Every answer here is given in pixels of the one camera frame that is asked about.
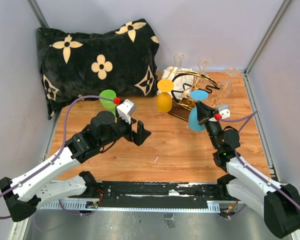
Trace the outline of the yellow plastic goblet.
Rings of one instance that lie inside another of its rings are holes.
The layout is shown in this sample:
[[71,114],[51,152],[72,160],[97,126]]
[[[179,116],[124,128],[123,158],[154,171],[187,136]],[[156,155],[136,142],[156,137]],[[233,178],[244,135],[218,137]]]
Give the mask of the yellow plastic goblet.
[[158,89],[161,93],[157,97],[156,107],[161,113],[167,113],[172,109],[172,97],[169,92],[174,89],[174,83],[170,79],[161,79],[157,83]]

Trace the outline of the gold and black wine glass rack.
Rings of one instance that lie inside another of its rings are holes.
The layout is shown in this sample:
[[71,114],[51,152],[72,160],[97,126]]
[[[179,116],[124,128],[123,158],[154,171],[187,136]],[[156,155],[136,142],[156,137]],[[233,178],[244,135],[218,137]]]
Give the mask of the gold and black wine glass rack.
[[174,84],[173,89],[168,91],[171,95],[171,109],[167,113],[187,122],[196,102],[203,101],[210,95],[213,95],[210,106],[219,107],[222,99],[232,92],[232,78],[238,77],[240,71],[234,67],[228,67],[223,72],[225,79],[217,82],[208,75],[209,58],[202,58],[197,62],[198,71],[183,68],[184,58],[183,53],[176,53],[173,57],[174,65],[167,69],[167,79]]

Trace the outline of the tall clear champagne flute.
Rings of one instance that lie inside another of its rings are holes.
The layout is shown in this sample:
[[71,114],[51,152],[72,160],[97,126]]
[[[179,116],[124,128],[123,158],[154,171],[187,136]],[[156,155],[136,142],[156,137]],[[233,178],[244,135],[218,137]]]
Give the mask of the tall clear champagne flute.
[[221,98],[227,98],[233,90],[233,79],[240,75],[240,71],[234,67],[228,67],[224,70],[225,79],[220,82],[219,94]]

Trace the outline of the brown tinted clear goblet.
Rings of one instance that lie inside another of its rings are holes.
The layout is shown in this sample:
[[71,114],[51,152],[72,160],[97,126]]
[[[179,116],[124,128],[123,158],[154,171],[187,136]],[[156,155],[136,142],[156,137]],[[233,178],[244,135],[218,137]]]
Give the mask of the brown tinted clear goblet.
[[183,60],[184,56],[182,54],[177,54],[174,57],[174,72],[177,74],[178,72],[182,71],[182,60]]

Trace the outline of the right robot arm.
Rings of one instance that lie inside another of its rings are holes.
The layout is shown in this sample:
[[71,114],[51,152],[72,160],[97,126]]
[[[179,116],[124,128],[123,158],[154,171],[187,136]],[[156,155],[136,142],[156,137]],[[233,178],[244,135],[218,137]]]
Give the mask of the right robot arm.
[[249,164],[237,152],[240,132],[228,121],[230,108],[224,104],[216,108],[201,101],[195,103],[196,123],[204,126],[213,148],[215,164],[226,172],[219,178],[217,196],[222,200],[236,198],[258,213],[268,230],[277,238],[300,230],[300,194],[292,184],[283,184],[267,177]]

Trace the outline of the blue plastic goblet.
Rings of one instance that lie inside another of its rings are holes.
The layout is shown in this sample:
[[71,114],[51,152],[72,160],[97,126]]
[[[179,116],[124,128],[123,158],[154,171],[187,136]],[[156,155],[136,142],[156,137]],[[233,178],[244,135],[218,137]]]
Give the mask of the blue plastic goblet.
[[[204,90],[194,90],[189,94],[190,98],[194,100],[194,103],[197,101],[205,100],[208,98],[209,94],[205,92]],[[190,130],[195,132],[201,132],[206,129],[204,125],[198,124],[197,119],[197,108],[196,106],[191,110],[189,116],[188,116],[188,127]]]

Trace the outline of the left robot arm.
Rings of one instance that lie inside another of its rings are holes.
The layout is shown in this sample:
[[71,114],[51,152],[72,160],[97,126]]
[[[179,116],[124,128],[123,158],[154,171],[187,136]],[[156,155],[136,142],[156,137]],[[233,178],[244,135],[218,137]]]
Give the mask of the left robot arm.
[[[132,125],[137,123],[137,130]],[[100,184],[89,171],[59,182],[53,180],[97,154],[107,151],[119,139],[140,146],[151,135],[142,121],[132,118],[129,122],[109,111],[101,111],[82,131],[62,144],[48,160],[27,173],[13,179],[0,180],[0,190],[13,222],[20,222],[50,202],[72,196],[93,197]]]

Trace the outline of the short clear wine glass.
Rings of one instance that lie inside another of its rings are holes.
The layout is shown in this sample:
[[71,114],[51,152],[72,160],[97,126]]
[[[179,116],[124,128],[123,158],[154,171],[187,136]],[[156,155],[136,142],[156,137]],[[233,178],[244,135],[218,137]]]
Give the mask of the short clear wine glass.
[[[201,75],[205,75],[205,76],[208,76],[208,73],[206,71],[206,68],[207,66],[209,65],[210,63],[210,58],[209,57],[203,57],[201,58],[198,63],[197,63],[197,66],[199,68],[198,70],[198,73],[200,73]],[[201,89],[204,89],[206,87],[207,84],[209,84],[210,82],[207,81],[206,79],[204,78],[201,78],[199,76],[196,76],[195,77],[195,80],[197,82],[197,86]]]

